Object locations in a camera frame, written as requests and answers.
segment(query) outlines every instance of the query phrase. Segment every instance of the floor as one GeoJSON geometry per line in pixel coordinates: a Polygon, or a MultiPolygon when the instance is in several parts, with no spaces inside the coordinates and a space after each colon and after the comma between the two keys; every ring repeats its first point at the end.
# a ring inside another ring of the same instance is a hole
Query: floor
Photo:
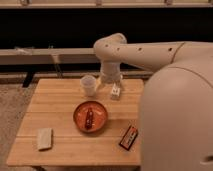
{"type": "MultiPolygon", "coordinates": [[[[56,78],[56,74],[45,75],[56,78]]],[[[36,76],[28,88],[22,88],[25,74],[0,75],[0,171],[33,171],[30,167],[7,167],[6,159],[19,125],[25,114],[40,76],[36,76]]],[[[134,171],[135,167],[70,167],[51,168],[47,171],[134,171]]]]}

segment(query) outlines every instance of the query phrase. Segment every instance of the orange bowl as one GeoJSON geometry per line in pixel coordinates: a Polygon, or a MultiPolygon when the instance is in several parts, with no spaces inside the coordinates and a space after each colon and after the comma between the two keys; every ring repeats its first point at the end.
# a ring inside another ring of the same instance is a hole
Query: orange bowl
{"type": "Polygon", "coordinates": [[[99,102],[86,101],[78,105],[74,111],[73,120],[79,130],[85,133],[96,132],[100,130],[108,119],[106,108],[99,102]],[[88,112],[92,111],[91,128],[86,126],[88,112]]]}

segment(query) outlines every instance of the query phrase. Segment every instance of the chocolate bar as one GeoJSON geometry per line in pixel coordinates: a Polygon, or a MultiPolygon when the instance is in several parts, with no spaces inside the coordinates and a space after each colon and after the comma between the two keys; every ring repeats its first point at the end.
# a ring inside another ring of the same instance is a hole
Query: chocolate bar
{"type": "Polygon", "coordinates": [[[130,126],[128,130],[126,131],[126,133],[124,134],[119,145],[125,148],[126,150],[130,150],[137,136],[138,136],[138,130],[133,126],[130,126]]]}

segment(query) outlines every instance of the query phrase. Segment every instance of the black panel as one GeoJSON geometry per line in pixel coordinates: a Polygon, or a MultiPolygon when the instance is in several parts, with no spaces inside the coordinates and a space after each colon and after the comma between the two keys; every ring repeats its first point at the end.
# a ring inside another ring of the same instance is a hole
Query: black panel
{"type": "Polygon", "coordinates": [[[0,48],[92,47],[121,32],[130,43],[213,41],[213,9],[0,10],[0,48]]]}

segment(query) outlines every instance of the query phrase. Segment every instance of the table plank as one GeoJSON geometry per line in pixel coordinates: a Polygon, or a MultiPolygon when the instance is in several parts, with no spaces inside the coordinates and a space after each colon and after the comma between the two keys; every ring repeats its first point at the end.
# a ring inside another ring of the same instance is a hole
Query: table plank
{"type": "MultiPolygon", "coordinates": [[[[122,81],[124,91],[122,93],[141,93],[143,89],[142,80],[131,79],[131,82],[127,80],[122,81]]],[[[102,85],[98,89],[98,93],[110,93],[112,84],[102,85]]],[[[42,79],[35,90],[35,93],[78,93],[83,94],[83,90],[80,86],[79,79],[42,79]]]]}
{"type": "MultiPolygon", "coordinates": [[[[101,137],[121,137],[130,125],[137,127],[137,118],[135,115],[129,113],[122,116],[114,117],[109,116],[105,127],[97,133],[93,133],[92,136],[101,137]]],[[[36,136],[38,129],[41,128],[53,128],[54,137],[82,137],[87,134],[81,133],[74,121],[73,116],[70,113],[36,113],[26,114],[17,134],[18,137],[36,136]]]]}
{"type": "Polygon", "coordinates": [[[83,166],[140,165],[139,139],[130,151],[118,145],[120,138],[55,138],[52,150],[37,151],[35,138],[16,138],[8,165],[83,166]]]}

